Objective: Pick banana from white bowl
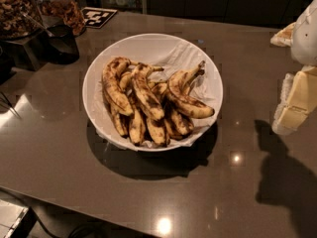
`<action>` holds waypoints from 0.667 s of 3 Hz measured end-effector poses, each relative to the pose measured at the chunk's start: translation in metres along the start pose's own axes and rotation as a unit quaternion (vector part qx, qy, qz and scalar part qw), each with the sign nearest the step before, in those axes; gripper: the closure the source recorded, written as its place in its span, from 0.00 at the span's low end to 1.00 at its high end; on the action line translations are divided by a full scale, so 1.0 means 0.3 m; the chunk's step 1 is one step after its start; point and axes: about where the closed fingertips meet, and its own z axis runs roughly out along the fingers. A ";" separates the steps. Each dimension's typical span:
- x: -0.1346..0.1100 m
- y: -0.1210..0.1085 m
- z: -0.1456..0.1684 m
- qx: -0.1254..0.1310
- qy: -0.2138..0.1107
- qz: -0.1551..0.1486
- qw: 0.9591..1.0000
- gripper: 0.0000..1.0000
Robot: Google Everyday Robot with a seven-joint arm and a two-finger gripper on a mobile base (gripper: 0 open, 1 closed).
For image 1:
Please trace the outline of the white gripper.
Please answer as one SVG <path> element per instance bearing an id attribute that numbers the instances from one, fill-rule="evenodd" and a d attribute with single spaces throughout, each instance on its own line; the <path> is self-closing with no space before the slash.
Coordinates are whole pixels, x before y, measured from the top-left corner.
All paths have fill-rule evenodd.
<path id="1" fill-rule="evenodd" d="M 279 135 L 295 132 L 317 107 L 317 0 L 313 0 L 295 23 L 274 34 L 270 42 L 278 47 L 290 47 L 291 55 L 302 70 L 288 73 L 280 92 L 272 122 Z"/>

